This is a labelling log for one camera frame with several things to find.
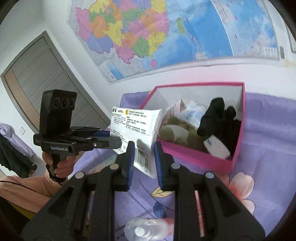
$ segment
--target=hanging clothes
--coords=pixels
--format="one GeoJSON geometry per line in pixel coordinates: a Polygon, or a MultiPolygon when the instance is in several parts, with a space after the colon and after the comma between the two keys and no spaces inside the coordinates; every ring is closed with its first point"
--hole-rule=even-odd
{"type": "Polygon", "coordinates": [[[32,157],[34,155],[34,151],[13,132],[11,126],[0,123],[0,134],[8,139],[23,155],[27,157],[32,157]]]}
{"type": "Polygon", "coordinates": [[[13,147],[2,135],[0,135],[0,164],[21,178],[29,177],[29,171],[37,169],[37,165],[13,147]]]}

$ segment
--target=pink flower pattern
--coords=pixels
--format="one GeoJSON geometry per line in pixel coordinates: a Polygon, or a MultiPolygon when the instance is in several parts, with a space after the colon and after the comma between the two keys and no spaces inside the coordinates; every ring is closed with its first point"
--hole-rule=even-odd
{"type": "MultiPolygon", "coordinates": [[[[237,173],[229,182],[228,174],[215,173],[215,175],[224,183],[226,187],[237,197],[237,199],[253,214],[255,210],[255,204],[251,200],[246,198],[251,194],[254,189],[254,179],[250,175],[246,175],[242,172],[237,173]]],[[[202,219],[202,210],[200,206],[200,198],[198,191],[195,191],[195,199],[198,210],[198,219],[200,223],[200,236],[204,237],[205,231],[202,219]]]]}

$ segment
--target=finger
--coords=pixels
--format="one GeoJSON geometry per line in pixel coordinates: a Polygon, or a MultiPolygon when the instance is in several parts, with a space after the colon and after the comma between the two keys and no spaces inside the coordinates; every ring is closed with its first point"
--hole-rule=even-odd
{"type": "Polygon", "coordinates": [[[76,156],[67,156],[66,160],[67,161],[75,161],[76,156]]]}
{"type": "Polygon", "coordinates": [[[75,161],[75,157],[74,158],[67,158],[66,160],[60,161],[57,164],[57,168],[64,169],[64,168],[74,166],[74,161],[75,161]]]}
{"type": "Polygon", "coordinates": [[[53,162],[52,156],[47,152],[42,152],[42,159],[46,162],[46,164],[51,165],[53,162]]]}
{"type": "Polygon", "coordinates": [[[55,169],[54,173],[57,177],[65,178],[73,172],[73,167],[68,167],[66,169],[55,169]]]}

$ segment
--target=white tissue package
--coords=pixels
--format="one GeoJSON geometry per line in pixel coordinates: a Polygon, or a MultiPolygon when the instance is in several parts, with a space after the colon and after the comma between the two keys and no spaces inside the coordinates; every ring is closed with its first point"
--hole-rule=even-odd
{"type": "Polygon", "coordinates": [[[157,175],[153,145],[162,117],[162,110],[112,109],[110,136],[119,137],[122,142],[114,151],[125,153],[128,142],[133,141],[136,147],[134,166],[152,178],[157,175]]]}
{"type": "Polygon", "coordinates": [[[190,101],[186,109],[177,113],[175,116],[187,123],[193,125],[196,129],[200,126],[200,121],[207,111],[207,108],[196,101],[190,101]]]}

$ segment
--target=plastic bottle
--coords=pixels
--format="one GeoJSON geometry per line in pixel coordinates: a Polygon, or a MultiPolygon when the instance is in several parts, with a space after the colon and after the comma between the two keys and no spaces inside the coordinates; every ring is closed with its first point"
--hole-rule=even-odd
{"type": "Polygon", "coordinates": [[[174,233],[172,218],[135,218],[129,221],[124,233],[128,241],[158,241],[174,233]]]}
{"type": "Polygon", "coordinates": [[[221,159],[227,159],[230,157],[230,152],[227,147],[214,135],[211,135],[209,139],[206,139],[204,141],[204,145],[212,156],[221,159]]]}

